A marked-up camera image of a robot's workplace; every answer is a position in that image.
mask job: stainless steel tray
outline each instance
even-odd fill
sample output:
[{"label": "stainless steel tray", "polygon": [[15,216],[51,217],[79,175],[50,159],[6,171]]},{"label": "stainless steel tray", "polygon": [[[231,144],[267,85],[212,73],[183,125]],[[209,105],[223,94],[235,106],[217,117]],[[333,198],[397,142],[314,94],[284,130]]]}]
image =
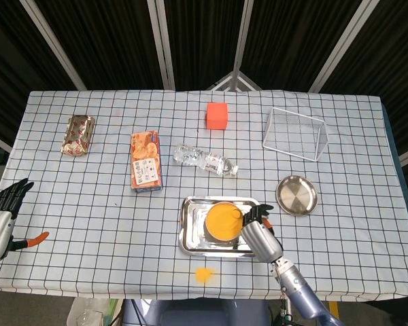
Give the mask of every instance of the stainless steel tray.
[{"label": "stainless steel tray", "polygon": [[180,217],[180,247],[188,255],[195,256],[253,257],[253,252],[241,236],[222,242],[211,238],[206,232],[205,217],[209,209],[219,202],[232,202],[243,214],[260,204],[255,199],[242,197],[187,197]]}]

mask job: robotic arm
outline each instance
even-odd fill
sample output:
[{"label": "robotic arm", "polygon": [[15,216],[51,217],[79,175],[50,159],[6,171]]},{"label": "robotic arm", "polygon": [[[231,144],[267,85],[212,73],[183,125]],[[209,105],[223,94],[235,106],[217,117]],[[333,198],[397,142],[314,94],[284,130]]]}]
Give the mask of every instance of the robotic arm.
[{"label": "robotic arm", "polygon": [[12,236],[22,199],[33,187],[33,182],[27,183],[27,181],[27,179],[23,179],[0,192],[0,261],[6,257],[9,251],[33,247],[48,236],[48,232],[44,232],[35,239],[21,241],[14,241]]},{"label": "robotic arm", "polygon": [[267,211],[271,209],[273,207],[266,204],[252,207],[243,216],[242,237],[257,260],[272,265],[282,293],[290,298],[304,319],[318,319],[321,326],[344,326],[325,308],[298,268],[283,257],[281,244],[262,222],[262,216],[269,215]]}]

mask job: white checkered tablecloth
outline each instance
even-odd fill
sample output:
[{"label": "white checkered tablecloth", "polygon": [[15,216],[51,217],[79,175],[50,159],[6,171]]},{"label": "white checkered tablecloth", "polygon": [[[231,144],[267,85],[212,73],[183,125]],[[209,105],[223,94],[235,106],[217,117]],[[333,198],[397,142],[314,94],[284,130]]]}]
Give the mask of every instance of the white checkered tablecloth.
[{"label": "white checkered tablecloth", "polygon": [[[207,130],[208,102],[229,108],[225,131]],[[330,143],[319,162],[263,150],[272,106],[323,117]],[[68,119],[96,119],[90,153],[60,153]],[[164,188],[131,189],[130,134],[158,130]],[[235,160],[237,178],[173,161],[177,144]],[[305,175],[320,203],[293,217],[275,202],[288,175]],[[390,155],[379,98],[262,91],[32,92],[0,189],[35,182],[16,220],[16,239],[43,231],[38,247],[3,261],[0,290],[52,295],[184,299],[279,298],[267,264],[191,257],[178,246],[187,196],[244,196],[275,206],[270,220],[284,254],[328,300],[408,295],[408,214]],[[203,286],[195,270],[212,268]]]}]

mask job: metal bowl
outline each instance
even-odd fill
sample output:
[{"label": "metal bowl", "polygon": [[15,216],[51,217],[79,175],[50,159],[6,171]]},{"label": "metal bowl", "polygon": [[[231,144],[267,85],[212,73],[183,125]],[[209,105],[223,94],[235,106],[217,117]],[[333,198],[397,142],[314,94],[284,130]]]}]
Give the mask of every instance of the metal bowl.
[{"label": "metal bowl", "polygon": [[298,175],[284,178],[276,190],[278,204],[289,214],[310,214],[318,205],[318,193],[309,180]]}]

